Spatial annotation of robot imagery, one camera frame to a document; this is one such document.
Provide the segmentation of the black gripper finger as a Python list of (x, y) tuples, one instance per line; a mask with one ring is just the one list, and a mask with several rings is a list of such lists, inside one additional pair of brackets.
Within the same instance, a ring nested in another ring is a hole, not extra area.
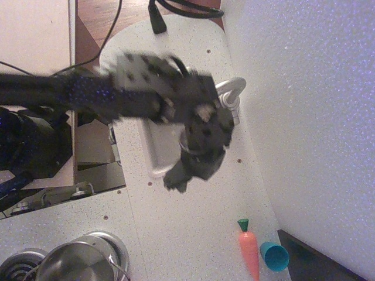
[(177, 189), (178, 192), (181, 194), (185, 193), (188, 187), (189, 181), (179, 181), (175, 184), (175, 189)]
[(167, 190), (176, 190), (176, 184), (178, 183), (173, 177), (164, 177), (163, 178), (164, 186)]

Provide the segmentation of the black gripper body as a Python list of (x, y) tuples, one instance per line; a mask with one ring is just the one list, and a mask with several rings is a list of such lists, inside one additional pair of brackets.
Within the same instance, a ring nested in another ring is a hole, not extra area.
[(207, 181), (220, 168), (230, 146), (234, 120), (219, 101), (179, 102), (172, 122), (182, 123), (180, 159), (163, 178), (164, 183), (187, 183), (194, 177)]

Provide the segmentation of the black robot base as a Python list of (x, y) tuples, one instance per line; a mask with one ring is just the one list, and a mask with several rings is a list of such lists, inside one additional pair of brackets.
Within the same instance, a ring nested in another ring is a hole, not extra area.
[(1, 107), (1, 171), (13, 178), (1, 183), (1, 211), (20, 202), (21, 189), (54, 177), (72, 157), (71, 126), (65, 112), (46, 108), (11, 111)]

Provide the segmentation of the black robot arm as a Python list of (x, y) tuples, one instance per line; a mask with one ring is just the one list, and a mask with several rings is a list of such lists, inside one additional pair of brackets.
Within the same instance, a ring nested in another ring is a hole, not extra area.
[(13, 178), (1, 196), (35, 179), (53, 177), (70, 157), (67, 111), (112, 123), (120, 118), (182, 124), (180, 159), (164, 177), (184, 193), (194, 177), (220, 168), (234, 129), (213, 78), (189, 70), (175, 56), (123, 53), (108, 69), (53, 76), (1, 74), (1, 169)]

